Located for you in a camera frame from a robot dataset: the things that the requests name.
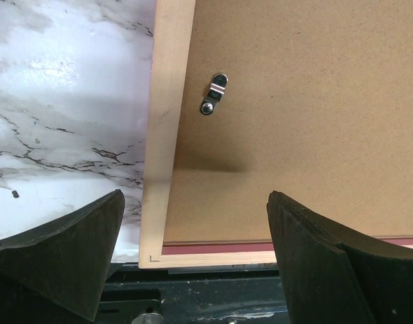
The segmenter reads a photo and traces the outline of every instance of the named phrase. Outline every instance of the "red edge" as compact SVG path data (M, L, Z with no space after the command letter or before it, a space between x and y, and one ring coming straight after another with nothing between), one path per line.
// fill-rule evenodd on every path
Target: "red edge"
M413 245L413 238L386 238L385 242L397 245ZM214 244L214 245L179 245L162 247L162 255L205 254L274 251L272 243Z

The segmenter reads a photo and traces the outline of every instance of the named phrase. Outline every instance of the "wooden strip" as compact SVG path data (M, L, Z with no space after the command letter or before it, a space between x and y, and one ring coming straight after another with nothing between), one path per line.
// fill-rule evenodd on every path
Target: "wooden strip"
M195 0L157 0L139 267L161 255Z

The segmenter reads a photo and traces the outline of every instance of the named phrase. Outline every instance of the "small metal object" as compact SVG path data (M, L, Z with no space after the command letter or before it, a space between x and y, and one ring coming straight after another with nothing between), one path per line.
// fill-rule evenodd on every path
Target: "small metal object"
M200 105L200 112L203 115L210 115L214 112L215 107L220 102L225 94L227 86L227 76L223 73L216 74L211 81L209 91L202 104Z
M144 313L136 317L132 324L164 324L163 316L157 313Z

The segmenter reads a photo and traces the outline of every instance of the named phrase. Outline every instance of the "wooden board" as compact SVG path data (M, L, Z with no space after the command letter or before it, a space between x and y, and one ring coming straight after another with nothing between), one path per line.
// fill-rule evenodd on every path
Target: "wooden board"
M413 0L196 2L164 242L268 241L272 190L413 236Z

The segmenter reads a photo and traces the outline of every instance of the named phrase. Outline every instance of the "screw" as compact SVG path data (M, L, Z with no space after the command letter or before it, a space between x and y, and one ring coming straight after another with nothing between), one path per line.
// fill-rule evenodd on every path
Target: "screw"
M214 105L212 103L203 103L200 112L203 115L210 115L214 112Z

